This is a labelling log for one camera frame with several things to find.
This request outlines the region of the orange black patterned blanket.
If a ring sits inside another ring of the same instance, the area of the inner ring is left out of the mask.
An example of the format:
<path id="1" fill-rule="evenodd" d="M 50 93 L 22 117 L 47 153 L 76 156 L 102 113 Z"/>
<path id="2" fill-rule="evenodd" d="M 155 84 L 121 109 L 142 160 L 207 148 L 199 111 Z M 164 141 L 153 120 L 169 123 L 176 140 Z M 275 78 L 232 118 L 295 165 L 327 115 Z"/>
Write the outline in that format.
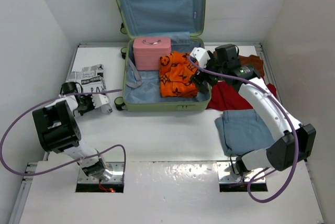
<path id="1" fill-rule="evenodd" d="M 160 94 L 162 97 L 194 98 L 199 89 L 191 81 L 195 68 L 188 53 L 173 51 L 159 60 Z"/>

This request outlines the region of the newspaper print white cloth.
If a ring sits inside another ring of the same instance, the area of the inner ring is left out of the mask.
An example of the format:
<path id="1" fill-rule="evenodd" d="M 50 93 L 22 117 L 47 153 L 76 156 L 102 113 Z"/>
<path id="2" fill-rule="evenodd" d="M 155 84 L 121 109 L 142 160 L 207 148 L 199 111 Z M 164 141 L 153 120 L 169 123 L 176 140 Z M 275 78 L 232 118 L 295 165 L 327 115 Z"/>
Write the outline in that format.
<path id="1" fill-rule="evenodd" d="M 72 71 L 66 82 L 74 82 L 80 93 L 95 93 L 106 90 L 104 65 L 83 67 L 81 71 Z"/>

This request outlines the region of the brown towel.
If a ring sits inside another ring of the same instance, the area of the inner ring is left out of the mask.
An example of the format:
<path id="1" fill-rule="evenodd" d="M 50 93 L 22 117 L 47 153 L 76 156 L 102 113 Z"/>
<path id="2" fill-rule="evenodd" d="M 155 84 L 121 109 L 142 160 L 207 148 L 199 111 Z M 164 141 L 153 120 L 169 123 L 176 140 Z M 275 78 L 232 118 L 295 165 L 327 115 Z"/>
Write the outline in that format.
<path id="1" fill-rule="evenodd" d="M 222 74 L 233 75 L 234 72 L 239 72 L 242 78 L 248 79 L 251 72 L 253 77 L 264 77 L 263 61 L 256 55 L 245 57 L 238 55 L 236 50 L 216 50 L 213 55 Z"/>

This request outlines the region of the light blue jeans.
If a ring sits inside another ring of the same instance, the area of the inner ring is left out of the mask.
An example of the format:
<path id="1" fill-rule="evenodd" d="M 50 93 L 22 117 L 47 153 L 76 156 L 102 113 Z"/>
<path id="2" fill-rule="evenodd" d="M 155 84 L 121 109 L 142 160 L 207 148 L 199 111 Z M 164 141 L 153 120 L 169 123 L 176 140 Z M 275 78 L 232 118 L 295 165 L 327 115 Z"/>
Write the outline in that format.
<path id="1" fill-rule="evenodd" d="M 215 126 L 226 156 L 268 148 L 275 142 L 265 122 L 253 109 L 226 110 L 215 119 Z"/>

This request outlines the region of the light green suitcase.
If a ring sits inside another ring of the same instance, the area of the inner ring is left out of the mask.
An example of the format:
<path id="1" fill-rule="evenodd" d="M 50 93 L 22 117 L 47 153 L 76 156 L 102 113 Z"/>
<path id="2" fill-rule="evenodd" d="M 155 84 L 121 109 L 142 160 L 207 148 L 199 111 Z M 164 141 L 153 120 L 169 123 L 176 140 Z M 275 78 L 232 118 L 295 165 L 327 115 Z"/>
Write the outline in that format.
<path id="1" fill-rule="evenodd" d="M 135 62 L 135 39 L 169 37 L 172 50 L 186 53 L 204 45 L 206 0 L 116 0 L 122 18 L 122 32 L 130 38 L 122 49 L 125 69 L 122 95 L 114 101 L 118 110 L 131 112 L 202 111 L 210 94 L 198 93 L 192 98 L 177 95 L 164 98 L 160 93 L 162 79 L 158 71 L 140 70 Z"/>

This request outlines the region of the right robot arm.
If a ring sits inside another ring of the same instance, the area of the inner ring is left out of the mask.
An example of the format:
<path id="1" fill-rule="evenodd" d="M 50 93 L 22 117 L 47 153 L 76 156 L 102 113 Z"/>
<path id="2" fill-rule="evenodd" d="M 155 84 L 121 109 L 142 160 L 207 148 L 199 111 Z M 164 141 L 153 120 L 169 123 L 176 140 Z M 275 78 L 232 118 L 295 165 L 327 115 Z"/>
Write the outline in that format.
<path id="1" fill-rule="evenodd" d="M 283 171 L 310 157 L 316 137 L 314 126 L 302 124 L 279 103 L 258 69 L 241 63 L 237 46 L 225 44 L 214 52 L 196 47 L 189 61 L 196 68 L 191 80 L 201 92 L 208 92 L 205 84 L 214 86 L 223 81 L 230 85 L 253 107 L 272 135 L 270 147 L 252 148 L 237 156 L 232 166 L 237 175 L 258 168 Z"/>

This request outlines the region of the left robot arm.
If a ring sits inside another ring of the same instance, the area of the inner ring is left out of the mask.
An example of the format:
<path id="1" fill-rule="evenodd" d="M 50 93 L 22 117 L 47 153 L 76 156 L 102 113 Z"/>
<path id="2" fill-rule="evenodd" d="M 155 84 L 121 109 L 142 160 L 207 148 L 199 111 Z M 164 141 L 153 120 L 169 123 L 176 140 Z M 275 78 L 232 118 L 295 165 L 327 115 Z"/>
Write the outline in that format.
<path id="1" fill-rule="evenodd" d="M 60 97 L 51 104 L 32 112 L 41 147 L 47 152 L 64 153 L 80 166 L 87 177 L 108 181 L 113 171 L 98 151 L 82 140 L 75 112 L 81 116 L 94 109 L 110 113 L 110 100 L 105 93 L 84 93 L 78 82 L 61 85 Z"/>

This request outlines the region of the pink cosmetic case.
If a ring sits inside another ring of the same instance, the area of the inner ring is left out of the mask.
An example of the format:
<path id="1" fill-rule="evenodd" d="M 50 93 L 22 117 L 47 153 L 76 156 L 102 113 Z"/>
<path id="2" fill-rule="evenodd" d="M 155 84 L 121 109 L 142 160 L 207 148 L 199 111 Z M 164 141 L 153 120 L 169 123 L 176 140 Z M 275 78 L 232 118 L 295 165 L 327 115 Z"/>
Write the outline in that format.
<path id="1" fill-rule="evenodd" d="M 133 42 L 135 65 L 139 71 L 158 70 L 160 57 L 170 52 L 169 37 L 138 37 Z"/>

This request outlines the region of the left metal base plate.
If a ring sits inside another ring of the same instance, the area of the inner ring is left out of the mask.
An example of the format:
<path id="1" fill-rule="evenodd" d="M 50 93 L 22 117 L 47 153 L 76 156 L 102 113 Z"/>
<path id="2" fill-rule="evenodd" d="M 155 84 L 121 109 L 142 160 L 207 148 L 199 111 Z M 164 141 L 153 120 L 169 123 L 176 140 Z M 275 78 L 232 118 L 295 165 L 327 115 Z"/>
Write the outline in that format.
<path id="1" fill-rule="evenodd" d="M 122 162 L 106 162 L 105 178 L 102 179 L 102 184 L 121 184 L 123 176 L 124 164 Z M 98 184 L 99 179 L 86 176 L 82 170 L 79 170 L 78 184 Z"/>

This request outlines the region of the metal base plate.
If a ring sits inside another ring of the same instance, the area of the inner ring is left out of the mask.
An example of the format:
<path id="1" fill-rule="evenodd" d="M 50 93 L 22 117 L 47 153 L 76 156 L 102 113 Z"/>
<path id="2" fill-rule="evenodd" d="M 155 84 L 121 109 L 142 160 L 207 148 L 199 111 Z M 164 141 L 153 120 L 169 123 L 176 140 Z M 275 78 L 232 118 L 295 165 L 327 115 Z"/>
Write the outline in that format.
<path id="1" fill-rule="evenodd" d="M 124 164 L 122 162 L 106 162 L 105 178 L 102 179 L 102 184 L 121 184 L 123 176 Z M 79 170 L 78 184 L 98 184 L 99 179 L 86 176 L 82 170 Z"/>
<path id="2" fill-rule="evenodd" d="M 216 164 L 220 185 L 232 186 L 236 184 L 248 183 L 251 178 L 263 170 L 263 168 L 258 168 L 240 176 L 236 169 L 235 161 L 218 161 Z"/>

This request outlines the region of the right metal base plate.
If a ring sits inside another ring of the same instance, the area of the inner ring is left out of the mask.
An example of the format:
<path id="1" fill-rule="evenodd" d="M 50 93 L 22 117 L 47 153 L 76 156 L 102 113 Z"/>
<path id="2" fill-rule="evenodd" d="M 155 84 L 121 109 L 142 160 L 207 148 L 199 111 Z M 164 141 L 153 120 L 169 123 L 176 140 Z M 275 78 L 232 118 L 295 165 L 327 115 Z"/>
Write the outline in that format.
<path id="1" fill-rule="evenodd" d="M 248 183 L 251 178 L 263 170 L 263 168 L 258 168 L 240 176 L 236 169 L 235 161 L 218 161 L 216 164 L 220 185 L 232 186 L 236 184 Z"/>

